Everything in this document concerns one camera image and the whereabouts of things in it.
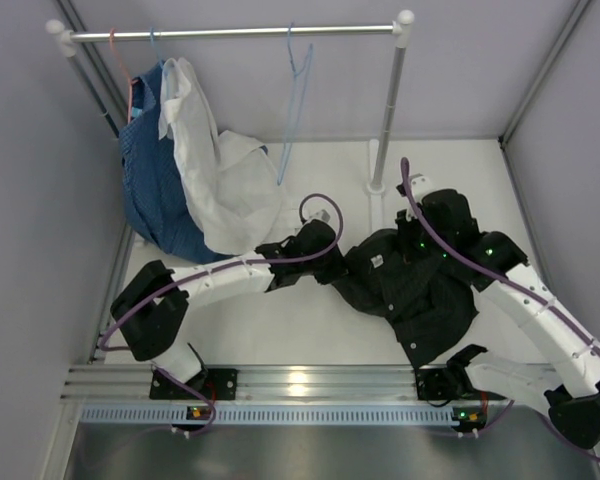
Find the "black pinstriped shirt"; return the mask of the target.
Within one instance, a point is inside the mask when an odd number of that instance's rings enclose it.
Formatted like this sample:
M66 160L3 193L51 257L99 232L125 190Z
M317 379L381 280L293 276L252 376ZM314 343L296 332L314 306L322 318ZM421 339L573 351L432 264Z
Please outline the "black pinstriped shirt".
M336 291L354 310L385 318L415 369L456 346L478 314L471 288L443 271L443 258L409 257L394 229L373 233L344 263Z

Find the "light blue wire hanger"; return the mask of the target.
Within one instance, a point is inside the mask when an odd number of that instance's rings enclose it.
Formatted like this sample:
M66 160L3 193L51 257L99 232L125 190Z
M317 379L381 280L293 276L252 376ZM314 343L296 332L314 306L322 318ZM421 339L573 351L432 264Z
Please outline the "light blue wire hanger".
M291 90L287 104L285 129L282 135L282 151L277 172L278 186L283 184L289 166L293 145L302 120L309 77L313 64L314 45L312 43L307 47L302 62L298 63L296 61L293 50L294 27L295 24L291 23L287 28L286 33L286 47L291 73Z

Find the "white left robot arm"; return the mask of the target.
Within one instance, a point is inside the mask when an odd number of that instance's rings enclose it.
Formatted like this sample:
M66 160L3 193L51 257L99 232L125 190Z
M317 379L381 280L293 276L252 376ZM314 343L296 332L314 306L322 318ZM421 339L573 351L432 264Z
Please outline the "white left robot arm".
M183 398L203 393L208 369L196 349L180 338L186 315L245 294L295 285L303 276L329 284L346 274L338 248L341 231L310 220L295 235L252 252L180 272L147 263L113 301L110 313L133 358L151 363Z

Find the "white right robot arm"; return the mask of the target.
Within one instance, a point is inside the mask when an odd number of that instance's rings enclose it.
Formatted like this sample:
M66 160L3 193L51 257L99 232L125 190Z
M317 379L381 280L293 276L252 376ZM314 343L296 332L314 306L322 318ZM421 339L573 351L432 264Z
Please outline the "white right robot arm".
M506 234L482 230L453 189L410 197L396 217L389 319L416 368L440 356L442 390L454 399L493 393L535 410L569 443L600 442L600 342L561 304ZM491 346L464 344L489 301L541 354L515 361Z

